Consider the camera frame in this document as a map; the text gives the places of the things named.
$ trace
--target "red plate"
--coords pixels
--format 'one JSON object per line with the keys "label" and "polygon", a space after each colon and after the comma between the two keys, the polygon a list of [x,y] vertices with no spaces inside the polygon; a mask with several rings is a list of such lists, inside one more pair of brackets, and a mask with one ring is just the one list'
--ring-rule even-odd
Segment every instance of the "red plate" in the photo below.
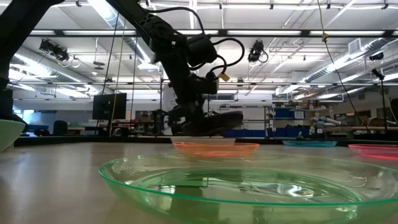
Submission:
{"label": "red plate", "polygon": [[182,153],[202,157],[247,156],[257,150],[258,144],[235,143],[229,145],[198,144],[195,142],[176,142],[174,146]]}
{"label": "red plate", "polygon": [[398,159],[398,146],[396,145],[350,144],[348,146],[362,156]]}

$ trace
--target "orange plate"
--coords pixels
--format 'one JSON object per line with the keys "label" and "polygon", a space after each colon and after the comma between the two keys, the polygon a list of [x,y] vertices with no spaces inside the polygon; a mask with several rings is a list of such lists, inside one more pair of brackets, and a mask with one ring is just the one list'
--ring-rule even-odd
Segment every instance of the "orange plate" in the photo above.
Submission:
{"label": "orange plate", "polygon": [[198,144],[196,142],[176,142],[174,146],[182,153],[203,157],[247,156],[257,150],[258,144],[235,143],[232,145]]}

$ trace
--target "green bowl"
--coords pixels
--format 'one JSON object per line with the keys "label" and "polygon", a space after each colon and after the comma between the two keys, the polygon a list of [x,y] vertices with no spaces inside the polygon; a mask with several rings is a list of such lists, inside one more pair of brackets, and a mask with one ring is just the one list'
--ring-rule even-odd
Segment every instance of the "green bowl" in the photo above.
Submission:
{"label": "green bowl", "polygon": [[170,223],[374,224],[398,211],[398,170],[322,157],[170,153],[115,159],[99,173],[119,198]]}
{"label": "green bowl", "polygon": [[0,120],[0,152],[7,149],[22,133],[25,124]]}

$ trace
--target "yellow tag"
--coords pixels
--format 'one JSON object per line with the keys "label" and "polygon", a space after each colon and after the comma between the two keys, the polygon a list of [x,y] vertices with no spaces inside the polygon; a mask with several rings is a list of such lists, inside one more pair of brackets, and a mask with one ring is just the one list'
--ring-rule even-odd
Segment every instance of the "yellow tag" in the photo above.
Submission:
{"label": "yellow tag", "polygon": [[228,80],[229,80],[229,76],[225,73],[220,73],[218,75],[218,78],[221,78],[222,80],[224,80],[224,82],[228,82]]}

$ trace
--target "black monitor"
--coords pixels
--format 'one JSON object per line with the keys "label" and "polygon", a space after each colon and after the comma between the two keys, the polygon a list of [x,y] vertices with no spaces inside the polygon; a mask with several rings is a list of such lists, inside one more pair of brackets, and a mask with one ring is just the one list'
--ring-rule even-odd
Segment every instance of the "black monitor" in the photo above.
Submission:
{"label": "black monitor", "polygon": [[116,94],[116,102],[114,97],[115,94],[94,96],[93,119],[111,120],[114,104],[113,119],[126,119],[127,93]]}

